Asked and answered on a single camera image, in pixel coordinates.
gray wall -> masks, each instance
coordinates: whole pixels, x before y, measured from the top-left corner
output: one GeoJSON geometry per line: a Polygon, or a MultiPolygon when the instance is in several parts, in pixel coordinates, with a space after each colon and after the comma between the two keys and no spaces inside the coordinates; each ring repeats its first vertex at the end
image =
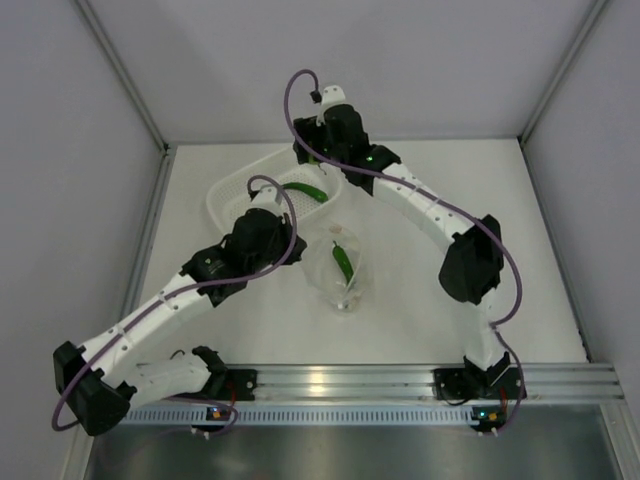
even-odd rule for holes
{"type": "MultiPolygon", "coordinates": [[[[289,138],[282,93],[302,67],[377,136],[515,136],[591,1],[91,3],[163,134],[228,142],[289,138]]],[[[313,111],[309,85],[294,113],[313,111]]]]}
{"type": "Polygon", "coordinates": [[[116,321],[159,157],[71,3],[9,3],[0,15],[0,478],[50,479],[71,439],[49,426],[51,354],[116,321]]]}
{"type": "Polygon", "coordinates": [[[640,422],[640,3],[612,2],[527,148],[597,359],[640,422]]]}

white plastic basket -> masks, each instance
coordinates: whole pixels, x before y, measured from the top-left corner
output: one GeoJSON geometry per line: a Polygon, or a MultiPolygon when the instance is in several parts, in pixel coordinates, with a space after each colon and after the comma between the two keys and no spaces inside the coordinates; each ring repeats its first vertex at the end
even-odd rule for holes
{"type": "MultiPolygon", "coordinates": [[[[287,191],[300,227],[309,225],[314,219],[328,213],[342,193],[342,174],[337,169],[328,165],[323,165],[322,170],[317,165],[298,165],[292,148],[283,148],[223,178],[209,189],[207,210],[221,232],[230,232],[235,221],[249,208],[251,199],[247,194],[247,180],[257,174],[272,177],[281,184],[306,183],[329,196],[325,203],[319,203],[302,192],[287,191]]],[[[284,202],[283,207],[286,212],[289,211],[284,202]]]]}

green pepper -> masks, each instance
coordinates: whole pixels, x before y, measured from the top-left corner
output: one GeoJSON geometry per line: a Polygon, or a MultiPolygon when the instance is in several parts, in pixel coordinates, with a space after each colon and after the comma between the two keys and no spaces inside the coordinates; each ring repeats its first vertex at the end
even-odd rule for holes
{"type": "Polygon", "coordinates": [[[285,190],[296,190],[298,192],[302,192],[320,203],[324,203],[329,200],[329,195],[324,193],[319,188],[312,187],[311,185],[308,185],[306,183],[289,182],[282,185],[282,188],[284,188],[285,190]]]}
{"type": "Polygon", "coordinates": [[[333,258],[338,264],[338,268],[342,271],[344,275],[344,279],[347,281],[347,285],[351,283],[351,279],[353,278],[353,267],[351,266],[351,262],[349,261],[349,256],[347,252],[344,251],[340,245],[336,242],[333,242],[333,258]]]}

purple cable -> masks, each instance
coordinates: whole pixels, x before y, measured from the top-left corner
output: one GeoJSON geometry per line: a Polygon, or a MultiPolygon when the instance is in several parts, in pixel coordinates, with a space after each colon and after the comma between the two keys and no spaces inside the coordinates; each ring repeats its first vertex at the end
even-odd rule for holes
{"type": "MultiPolygon", "coordinates": [[[[289,195],[287,195],[287,192],[284,190],[284,188],[282,188],[282,185],[277,183],[271,177],[267,177],[266,175],[254,175],[253,177],[251,177],[249,179],[249,181],[247,182],[247,188],[249,189],[249,191],[251,191],[251,185],[256,180],[264,180],[264,181],[270,183],[271,185],[273,185],[278,190],[280,195],[282,195],[282,198],[284,199],[284,201],[287,203],[287,206],[289,207],[290,215],[287,215],[285,213],[284,216],[285,216],[285,218],[289,218],[289,220],[291,222],[291,239],[290,239],[289,245],[287,246],[287,249],[284,252],[284,254],[282,255],[282,257],[280,257],[278,259],[278,261],[275,262],[273,265],[271,265],[269,268],[267,268],[267,269],[265,269],[265,270],[263,270],[261,272],[255,273],[253,275],[245,275],[243,277],[238,277],[238,278],[226,278],[226,279],[221,279],[221,280],[211,280],[211,281],[208,281],[208,282],[200,282],[200,283],[195,283],[193,285],[188,285],[186,287],[178,288],[178,289],[174,290],[173,292],[165,295],[165,298],[167,300],[171,299],[171,298],[174,298],[174,297],[180,295],[181,293],[185,293],[185,292],[188,292],[190,290],[196,290],[198,288],[217,287],[217,286],[220,286],[220,285],[230,285],[230,284],[234,284],[234,283],[243,283],[243,282],[249,282],[249,281],[252,281],[252,280],[256,280],[258,278],[262,278],[265,275],[268,275],[271,272],[273,272],[278,267],[280,267],[289,258],[289,256],[291,255],[291,252],[293,252],[293,249],[295,247],[296,237],[298,236],[298,221],[296,219],[296,212],[295,212],[295,209],[294,209],[294,206],[293,206],[293,202],[291,201],[291,198],[289,197],[289,195]]],[[[151,305],[149,305],[147,308],[145,308],[133,320],[131,320],[130,323],[128,323],[122,329],[123,333],[127,333],[132,328],[135,328],[136,325],[138,325],[142,320],[144,320],[144,318],[147,315],[149,315],[151,312],[153,312],[160,305],[162,305],[162,302],[160,300],[158,300],[158,301],[152,303],[151,305]]],[[[71,394],[73,389],[76,388],[76,385],[78,385],[78,382],[80,382],[80,379],[91,369],[91,366],[95,362],[97,362],[105,353],[107,353],[111,348],[113,348],[113,346],[118,342],[118,340],[120,340],[120,338],[122,336],[123,336],[122,333],[118,333],[111,340],[109,340],[109,342],[107,342],[106,345],[104,347],[102,347],[98,351],[98,353],[96,353],[93,357],[91,357],[91,359],[78,371],[78,373],[76,373],[76,375],[73,377],[73,379],[71,379],[71,381],[69,382],[67,387],[60,394],[60,398],[58,400],[58,403],[56,404],[56,408],[53,411],[53,416],[51,418],[51,428],[53,428],[53,430],[55,430],[56,432],[64,432],[65,430],[69,430],[70,428],[73,428],[76,425],[78,425],[79,422],[77,420],[74,421],[74,422],[68,423],[67,425],[60,425],[58,423],[58,420],[60,419],[60,413],[62,412],[62,408],[64,407],[65,403],[67,402],[67,399],[69,398],[69,395],[71,394]]]]}
{"type": "MultiPolygon", "coordinates": [[[[189,398],[182,398],[182,397],[171,397],[168,398],[167,400],[171,400],[171,401],[175,401],[175,402],[186,402],[186,403],[194,403],[194,404],[206,404],[206,405],[213,405],[214,407],[218,407],[218,408],[223,408],[223,409],[227,409],[227,410],[231,410],[232,413],[232,417],[231,420],[225,424],[224,427],[222,427],[222,429],[216,431],[216,432],[209,432],[209,437],[219,437],[221,435],[225,435],[226,433],[229,433],[229,431],[231,430],[231,428],[235,425],[235,423],[238,421],[238,410],[236,410],[232,405],[227,405],[224,403],[220,403],[220,402],[216,402],[215,400],[192,400],[189,398]]],[[[97,450],[98,450],[98,458],[100,459],[100,463],[102,464],[102,468],[106,471],[113,471],[113,470],[117,470],[121,467],[123,467],[124,465],[126,465],[133,457],[136,457],[138,455],[140,455],[140,453],[142,453],[142,451],[144,449],[146,449],[149,445],[151,445],[152,443],[154,443],[156,440],[158,440],[161,437],[164,437],[166,435],[172,435],[174,433],[186,433],[189,432],[190,430],[185,428],[185,427],[175,427],[175,428],[168,428],[166,430],[163,430],[159,433],[156,433],[155,435],[152,435],[151,438],[147,439],[146,441],[144,441],[141,445],[138,445],[132,453],[129,453],[125,458],[121,459],[119,462],[117,463],[113,463],[109,460],[108,456],[107,456],[107,452],[106,452],[106,448],[104,445],[98,445],[97,450]]]]}
{"type": "Polygon", "coordinates": [[[516,299],[515,299],[515,302],[513,304],[513,307],[511,308],[511,310],[503,318],[491,322],[490,326],[493,329],[494,333],[496,334],[496,338],[498,339],[498,342],[500,342],[500,344],[507,351],[509,351],[513,355],[514,360],[516,362],[516,366],[518,367],[518,371],[520,372],[521,382],[520,382],[520,390],[519,390],[519,393],[518,393],[518,399],[516,400],[516,404],[515,404],[515,406],[514,406],[514,408],[512,410],[511,415],[509,416],[509,419],[507,420],[507,422],[501,428],[501,430],[504,429],[510,423],[510,420],[513,417],[513,414],[515,412],[517,412],[518,409],[520,408],[520,403],[522,402],[522,397],[524,396],[524,390],[525,390],[525,387],[524,387],[524,375],[523,375],[522,365],[520,363],[520,360],[518,359],[517,355],[515,355],[515,352],[513,351],[513,349],[509,345],[507,345],[507,343],[504,341],[504,339],[498,333],[498,330],[497,330],[497,328],[500,325],[504,325],[505,323],[507,323],[509,320],[511,320],[514,317],[516,312],[519,310],[520,305],[522,304],[522,278],[520,276],[520,271],[518,270],[518,266],[516,265],[515,260],[513,259],[513,257],[509,253],[509,251],[505,248],[505,246],[502,244],[500,239],[496,235],[494,235],[494,233],[491,230],[489,230],[480,220],[478,220],[477,218],[475,218],[473,215],[471,215],[470,213],[466,212],[465,210],[461,209],[460,207],[457,207],[457,206],[455,206],[455,205],[453,205],[453,204],[451,204],[451,203],[449,203],[449,202],[447,202],[445,200],[442,200],[442,199],[436,197],[432,193],[427,192],[426,190],[424,190],[423,188],[416,188],[416,185],[414,185],[411,182],[408,182],[408,181],[403,180],[401,178],[392,177],[392,176],[386,175],[384,173],[372,172],[372,171],[367,170],[365,168],[359,168],[359,167],[353,167],[351,165],[345,165],[345,164],[343,164],[343,163],[341,163],[341,162],[339,162],[337,160],[325,157],[324,155],[322,155],[319,152],[316,152],[309,145],[307,145],[307,143],[300,137],[300,135],[298,135],[298,132],[296,131],[295,127],[293,126],[293,121],[291,120],[291,112],[289,111],[289,97],[291,96],[291,89],[293,87],[293,84],[296,82],[296,80],[298,78],[300,78],[301,76],[303,76],[303,75],[309,75],[311,78],[313,78],[314,90],[318,90],[319,87],[320,87],[320,82],[318,81],[318,76],[316,75],[316,73],[313,70],[305,68],[305,69],[299,70],[296,73],[294,73],[293,76],[291,77],[291,79],[289,80],[289,82],[287,83],[287,88],[285,89],[285,92],[284,92],[284,118],[285,118],[285,121],[287,122],[287,127],[289,128],[289,131],[291,132],[291,134],[295,138],[296,142],[298,142],[298,144],[309,155],[312,155],[313,157],[315,157],[317,160],[320,160],[321,162],[324,162],[324,163],[327,163],[327,164],[332,165],[334,167],[337,167],[340,170],[343,170],[343,171],[347,170],[347,171],[354,172],[354,173],[360,173],[360,174],[363,174],[363,175],[369,175],[371,177],[377,177],[377,178],[381,178],[383,180],[387,180],[389,182],[397,183],[398,185],[402,185],[403,187],[410,188],[411,190],[417,190],[418,193],[420,193],[422,196],[428,198],[432,202],[438,201],[438,203],[440,205],[442,205],[443,207],[451,210],[452,212],[457,213],[461,217],[466,218],[471,223],[473,223],[475,226],[477,226],[482,232],[484,232],[491,239],[491,241],[500,249],[500,251],[504,255],[504,258],[507,259],[507,262],[509,263],[509,266],[511,267],[511,270],[513,271],[513,276],[514,276],[514,279],[515,279],[515,282],[516,282],[516,299]]]}

